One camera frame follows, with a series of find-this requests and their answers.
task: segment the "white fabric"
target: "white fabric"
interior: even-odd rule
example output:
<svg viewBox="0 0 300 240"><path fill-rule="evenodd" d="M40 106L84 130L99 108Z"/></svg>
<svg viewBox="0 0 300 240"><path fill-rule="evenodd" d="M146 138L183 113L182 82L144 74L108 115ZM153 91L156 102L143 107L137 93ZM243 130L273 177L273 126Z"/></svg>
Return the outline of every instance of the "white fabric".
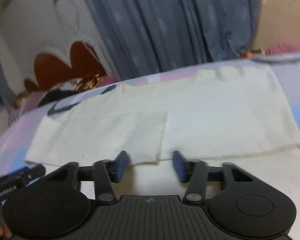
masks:
<svg viewBox="0 0 300 240"><path fill-rule="evenodd" d="M130 154L131 164L158 161L165 113L60 120L42 119L27 153L27 161L60 166L75 161L81 166L89 166L98 160L113 160L123 149Z"/></svg>
<svg viewBox="0 0 300 240"><path fill-rule="evenodd" d="M254 176L277 188L292 199L297 208L297 218L291 228L289 236L293 240L300 240L300 150L292 149L267 156L247 158L223 158L208 160L210 166L221 166L223 162L233 162ZM47 166L47 173L56 169ZM208 184L207 198L218 190ZM186 184L178 181L173 170L172 161L159 161L158 165L137 165L125 171L119 184L112 187L120 195L180 195L183 197ZM94 199L93 182L82 182L81 191Z"/></svg>
<svg viewBox="0 0 300 240"><path fill-rule="evenodd" d="M132 121L136 116L145 120L153 112L168 114L160 156L159 137L151 146L148 136L162 122ZM120 125L112 132L112 118L116 115L121 117L120 122L133 122L133 125ZM300 132L290 106L267 65L239 69L223 66L217 70L200 70L194 77L140 87L121 84L109 93L80 103L57 122L60 128L55 133L54 125L51 125L52 132L48 127L39 128L26 160L53 165L84 160L90 165L101 157L111 159L118 151L126 150L136 164L171 159L174 150L189 159L200 159L268 154L286 146L300 147ZM118 136L119 130L131 134L137 124L142 128L133 132L130 142L135 143L135 151L129 152L127 144ZM147 158L139 157L139 147L142 156L147 154Z"/></svg>

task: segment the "crosshair logo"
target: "crosshair logo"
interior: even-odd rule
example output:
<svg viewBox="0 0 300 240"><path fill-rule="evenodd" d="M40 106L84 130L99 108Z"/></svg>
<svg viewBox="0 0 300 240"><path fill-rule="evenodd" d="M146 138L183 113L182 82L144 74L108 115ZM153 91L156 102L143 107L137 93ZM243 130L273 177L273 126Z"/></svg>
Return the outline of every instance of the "crosshair logo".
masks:
<svg viewBox="0 0 300 240"><path fill-rule="evenodd" d="M147 198L146 201L147 201L148 203L152 203L152 202L154 201L154 199L153 199L153 198Z"/></svg>

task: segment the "pink fabric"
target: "pink fabric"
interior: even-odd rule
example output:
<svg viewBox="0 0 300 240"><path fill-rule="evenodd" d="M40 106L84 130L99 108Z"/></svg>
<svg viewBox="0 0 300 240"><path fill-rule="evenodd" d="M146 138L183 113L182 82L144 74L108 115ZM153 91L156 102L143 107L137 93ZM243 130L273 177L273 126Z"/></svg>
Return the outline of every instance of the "pink fabric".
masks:
<svg viewBox="0 0 300 240"><path fill-rule="evenodd" d="M38 106L38 104L41 102L41 100L45 97L47 94L46 91L34 91L30 94L28 101L23 108L23 113L28 112Z"/></svg>
<svg viewBox="0 0 300 240"><path fill-rule="evenodd" d="M160 75L160 81L168 81L168 80L173 80L173 79L195 76L197 74L197 72L198 72L198 70L195 68L186 68L186 69L180 69L180 70L176 70L176 71L166 72L166 73L162 73Z"/></svg>
<svg viewBox="0 0 300 240"><path fill-rule="evenodd" d="M103 76L102 81L98 84L97 87L103 87L117 82L118 80L114 76Z"/></svg>
<svg viewBox="0 0 300 240"><path fill-rule="evenodd" d="M300 52L300 44L293 44L293 43L275 43L272 44L267 50L267 55L278 55L282 53L288 52Z"/></svg>
<svg viewBox="0 0 300 240"><path fill-rule="evenodd" d="M142 78L142 79L136 81L132 86L139 87L139 86L143 86L143 85L146 85L146 84L149 84L148 79L147 78Z"/></svg>

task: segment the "folded towel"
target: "folded towel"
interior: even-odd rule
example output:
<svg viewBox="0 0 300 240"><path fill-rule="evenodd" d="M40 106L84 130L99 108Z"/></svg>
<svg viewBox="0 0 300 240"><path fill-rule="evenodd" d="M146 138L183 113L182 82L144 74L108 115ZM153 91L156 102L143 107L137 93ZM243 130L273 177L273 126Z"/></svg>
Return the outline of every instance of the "folded towel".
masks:
<svg viewBox="0 0 300 240"><path fill-rule="evenodd" d="M139 136L146 136L132 133L130 127L120 126L124 131L127 129L129 135L136 136L131 139L135 143L134 152L129 152L121 137L117 137L119 129L116 134L107 135L111 129L106 127L112 126L113 116L125 119L127 114L132 114L132 119L135 119L136 113L139 113L142 123L148 114L154 112L168 115L163 141L157 139L152 142L150 136L158 125L162 131L163 115L159 123L147 122L140 129L144 135L149 135L148 141L139 140ZM136 164L145 162L145 159L147 162L170 159L174 150L181 151L189 159L208 159L269 154L280 148L300 147L299 129L282 88L268 65L257 68L223 66L217 70L200 70L193 77L140 87L121 84L109 93L80 103L57 122L62 132L57 132L56 138L62 139L51 139L48 143L51 145L49 164L54 165L66 163L68 155L72 155L74 161L82 158L91 165L98 158L111 159L120 150L126 150L132 160L138 159L133 161ZM99 122L106 135L101 130L90 135L90 130L95 130ZM77 136L82 137L82 140L76 140L78 145L68 142ZM105 139L107 144L114 146L95 154L93 150L97 150L99 141ZM138 148L143 152L145 143L148 157L143 160L136 156ZM89 145L87 157L87 153L80 151L80 145ZM26 159L30 161L39 154L34 147L29 152ZM47 158L47 155L39 157L43 163L47 163L44 161Z"/></svg>
<svg viewBox="0 0 300 240"><path fill-rule="evenodd" d="M119 114L68 119L44 117L26 155L26 161L89 166L113 160L121 150L131 164L156 163L161 152L165 113Z"/></svg>

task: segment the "pink bedsheet pattern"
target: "pink bedsheet pattern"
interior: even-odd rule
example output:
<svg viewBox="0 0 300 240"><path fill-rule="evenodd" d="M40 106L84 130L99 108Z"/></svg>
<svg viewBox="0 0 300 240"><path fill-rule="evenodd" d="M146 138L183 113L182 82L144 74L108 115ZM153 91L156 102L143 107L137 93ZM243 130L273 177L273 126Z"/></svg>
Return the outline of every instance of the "pink bedsheet pattern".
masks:
<svg viewBox="0 0 300 240"><path fill-rule="evenodd" d="M160 75L160 81L168 81L173 79L195 76L198 72L196 68L178 69L173 72L165 72Z"/></svg>
<svg viewBox="0 0 300 240"><path fill-rule="evenodd" d="M267 55L278 55L288 52L300 52L300 44L287 42L275 43L266 50Z"/></svg>

